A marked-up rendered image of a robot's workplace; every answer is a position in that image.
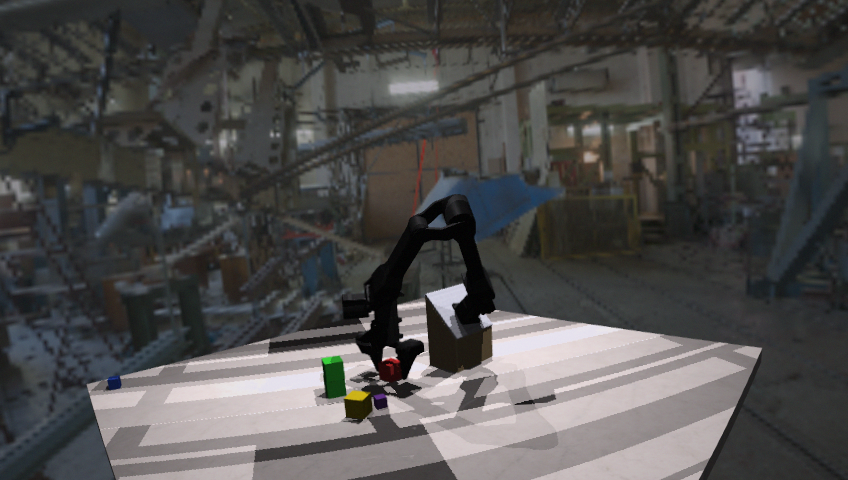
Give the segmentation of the small purple cube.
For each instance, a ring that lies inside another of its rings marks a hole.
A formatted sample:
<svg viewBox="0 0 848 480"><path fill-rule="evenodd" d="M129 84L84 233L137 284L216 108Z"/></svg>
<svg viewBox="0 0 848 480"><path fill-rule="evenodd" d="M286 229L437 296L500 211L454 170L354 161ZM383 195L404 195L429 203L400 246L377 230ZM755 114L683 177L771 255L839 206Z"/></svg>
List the small purple cube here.
<svg viewBox="0 0 848 480"><path fill-rule="evenodd" d="M387 407L387 397L385 395L377 394L377 395L374 395L373 398L374 398L374 405L377 409L382 409L382 408Z"/></svg>

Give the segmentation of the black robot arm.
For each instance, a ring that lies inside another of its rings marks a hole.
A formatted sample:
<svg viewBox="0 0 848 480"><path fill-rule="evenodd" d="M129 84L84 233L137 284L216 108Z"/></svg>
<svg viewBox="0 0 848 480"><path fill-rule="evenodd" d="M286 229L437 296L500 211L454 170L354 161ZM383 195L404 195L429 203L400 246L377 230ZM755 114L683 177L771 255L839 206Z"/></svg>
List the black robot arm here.
<svg viewBox="0 0 848 480"><path fill-rule="evenodd" d="M445 227L428 227L440 214L444 215ZM433 202L422 213L412 216L408 225L386 263L381 264L363 284L364 294L342 294L343 320L366 318L374 310L375 317L388 318L398 314L397 298L405 294L403 277L419 250L430 240L458 242L466 268L461 273L467 296L452 304L460 322L480 323L479 315L496 310L495 293L489 274L482 266L475 242L476 220L465 195L453 194ZM361 353L370 356L381 352L392 344L384 326L380 329L370 324L356 345Z"/></svg>

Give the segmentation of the small blue block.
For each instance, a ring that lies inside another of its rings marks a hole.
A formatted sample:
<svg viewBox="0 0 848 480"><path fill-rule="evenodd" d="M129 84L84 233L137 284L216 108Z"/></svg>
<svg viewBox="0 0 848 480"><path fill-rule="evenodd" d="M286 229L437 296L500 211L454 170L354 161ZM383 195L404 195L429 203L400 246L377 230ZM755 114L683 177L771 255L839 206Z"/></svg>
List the small blue block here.
<svg viewBox="0 0 848 480"><path fill-rule="evenodd" d="M107 382L108 382L109 390L112 390L112 389L115 390L115 389L118 389L118 388L120 389L121 385L122 385L119 375L109 377Z"/></svg>

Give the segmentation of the green block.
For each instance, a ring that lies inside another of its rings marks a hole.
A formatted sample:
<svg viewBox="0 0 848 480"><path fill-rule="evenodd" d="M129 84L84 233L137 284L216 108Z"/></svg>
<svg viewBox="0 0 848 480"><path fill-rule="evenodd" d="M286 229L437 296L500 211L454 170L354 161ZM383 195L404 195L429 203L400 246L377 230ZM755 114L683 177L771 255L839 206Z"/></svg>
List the green block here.
<svg viewBox="0 0 848 480"><path fill-rule="evenodd" d="M321 358L323 364L323 374L326 381L337 381L345 379L345 369L343 360L339 356Z"/></svg>
<svg viewBox="0 0 848 480"><path fill-rule="evenodd" d="M324 378L324 376L323 376L323 378ZM347 396L346 395L345 379L327 382L326 379L324 378L324 388L325 388L325 393L326 393L328 399L333 399L333 398L337 398L337 397L341 397L341 396Z"/></svg>

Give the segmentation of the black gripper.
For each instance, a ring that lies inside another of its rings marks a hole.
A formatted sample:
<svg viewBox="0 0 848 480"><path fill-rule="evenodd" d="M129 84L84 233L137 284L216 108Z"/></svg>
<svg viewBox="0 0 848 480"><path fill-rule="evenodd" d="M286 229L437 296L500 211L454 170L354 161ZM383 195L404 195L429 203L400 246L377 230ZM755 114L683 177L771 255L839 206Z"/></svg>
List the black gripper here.
<svg viewBox="0 0 848 480"><path fill-rule="evenodd" d="M420 353L424 352L424 343L414 339L408 339L406 341L399 341L403 338L403 334L399 333L399 322L402 322L402 317L398 317L398 314L393 317L388 318L378 318L375 317L375 320L371 321L372 324L375 324L377 329L380 329L380 326L384 326L392 344L389 347L393 347L396 349L397 359L400 360L401 363L401 372L403 380L406 380L409 371L416 357L420 355ZM369 355L370 356L370 355ZM383 350L381 352L377 352L376 355L370 356L372 363L375 367L375 370L379 372L378 363L382 361Z"/></svg>

